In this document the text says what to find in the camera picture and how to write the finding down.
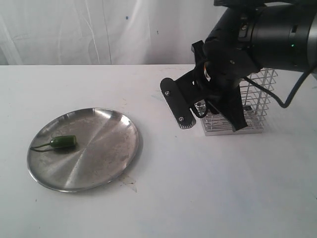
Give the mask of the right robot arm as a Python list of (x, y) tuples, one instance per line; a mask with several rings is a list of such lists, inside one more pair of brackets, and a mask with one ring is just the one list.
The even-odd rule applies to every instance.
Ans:
[(208, 37), (191, 46), (192, 71), (175, 81), (177, 106), (173, 114), (182, 129), (203, 118), (195, 104), (204, 101), (206, 112), (224, 116), (234, 131), (246, 127), (240, 82), (263, 68), (298, 71), (302, 75), (287, 99), (290, 106), (305, 79), (317, 68), (317, 3), (314, 0), (216, 0), (226, 7)]

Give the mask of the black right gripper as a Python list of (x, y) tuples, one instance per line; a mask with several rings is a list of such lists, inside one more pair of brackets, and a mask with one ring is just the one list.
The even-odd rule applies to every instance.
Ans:
[(200, 100), (216, 109), (231, 124), (233, 131), (247, 126), (242, 106), (240, 82), (261, 66), (252, 55), (251, 43), (208, 39), (191, 45), (194, 68), (175, 80), (187, 105)]

